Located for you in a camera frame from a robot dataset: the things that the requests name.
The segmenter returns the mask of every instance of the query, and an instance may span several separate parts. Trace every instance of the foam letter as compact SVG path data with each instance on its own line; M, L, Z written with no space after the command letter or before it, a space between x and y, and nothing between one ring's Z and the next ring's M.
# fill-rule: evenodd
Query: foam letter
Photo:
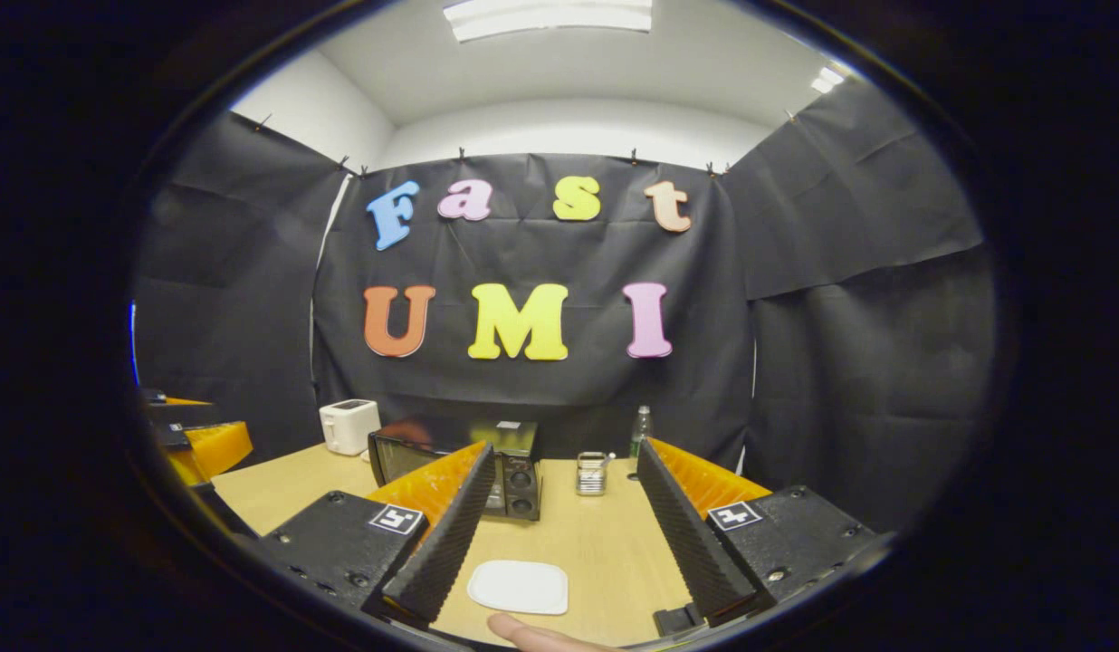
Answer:
M624 296L633 302L633 342L628 346L628 355L633 358L664 358L671 352L660 319L660 297L667 292L659 283L624 285Z
M402 240L411 233L411 227L398 223L398 218L411 219L415 205L411 198L419 193L419 183L407 181L386 195L366 204L366 210L374 215L374 224L378 227L378 242L374 248L382 252L386 247Z
M507 358L519 355L527 334L532 343L524 352L528 359L565 359L567 347L563 346L560 313L567 297L567 287L552 283L536 285L527 297L524 310L515 309L506 285L483 283L476 285L472 296L480 302L480 314L476 325L476 343L467 348L467 355L477 359L499 358L499 339L507 350Z
M552 204L560 219L587 220L600 215L600 181L592 177L564 177L556 183L556 201Z
M683 217L680 215L680 207L676 206L677 202L687 202L688 195L676 190L676 186L673 186L671 181L661 181L656 186L649 186L643 189L643 195L652 198L652 210L656 211L656 221L665 230L679 234L679 231L688 230L688 227L693 226L693 220L688 217Z
M449 218L463 217L477 221L491 214L491 186L481 179L455 181L448 188L448 195L439 202L439 215Z
M406 358L423 346L423 337L426 334L426 309L431 297L434 296L434 287L411 285L403 294L406 295L406 301L411 302L411 313L406 318L406 333L402 338L391 338L386 322L391 319L391 300L398 296L398 290L380 285L368 287L363 293L366 297L366 323L363 337L366 338L366 346L377 355Z

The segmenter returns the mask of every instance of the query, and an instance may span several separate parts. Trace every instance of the metal utensil holder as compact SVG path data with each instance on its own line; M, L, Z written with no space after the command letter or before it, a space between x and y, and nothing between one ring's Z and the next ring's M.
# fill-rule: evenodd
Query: metal utensil holder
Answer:
M576 492L580 495L604 495L609 483L604 464L609 457L602 453L580 453L576 455Z

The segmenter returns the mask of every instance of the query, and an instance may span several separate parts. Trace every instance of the ceiling light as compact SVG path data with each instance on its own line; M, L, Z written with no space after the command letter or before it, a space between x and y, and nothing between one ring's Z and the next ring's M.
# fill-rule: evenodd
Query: ceiling light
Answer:
M651 31L652 0L468 0L443 9L457 40L551 26Z
M836 72L833 72L831 69L821 69L820 75L821 78L825 79L825 82L829 82L834 86L837 86L838 83L845 82L846 79L841 77L839 74L836 74Z
M833 82L829 82L829 79L827 78L817 77L816 79L814 79L812 83L809 84L809 86L816 88L817 91L820 91L821 93L828 93L829 91L833 91Z

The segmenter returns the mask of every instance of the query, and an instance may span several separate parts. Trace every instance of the white wall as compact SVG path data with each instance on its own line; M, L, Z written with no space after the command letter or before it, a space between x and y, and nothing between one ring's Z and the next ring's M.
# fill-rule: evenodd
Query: white wall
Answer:
M265 78L231 111L266 122L335 161L349 155L346 169L377 169L378 155L394 124L319 50L310 50Z
M577 153L629 157L718 172L773 132L671 104L627 100L538 100L432 116L398 127L378 167L468 155Z

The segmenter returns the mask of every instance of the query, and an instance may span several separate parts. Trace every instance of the table surface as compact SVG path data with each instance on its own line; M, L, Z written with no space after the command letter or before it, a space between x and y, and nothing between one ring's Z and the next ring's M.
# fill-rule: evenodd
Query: table surface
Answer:
M641 485L627 479L632 471L633 460L609 464L604 495L582 497L575 490L575 460L539 462L542 519L483 517L432 627L508 645L486 627L486 618L496 611L473 602L467 583L481 563L514 559L554 564L567 574L565 614L515 617L604 645L657 639L652 612L683 607L692 598ZM260 536L325 492L365 497L377 488L368 462L330 453L325 445L216 475L213 483Z

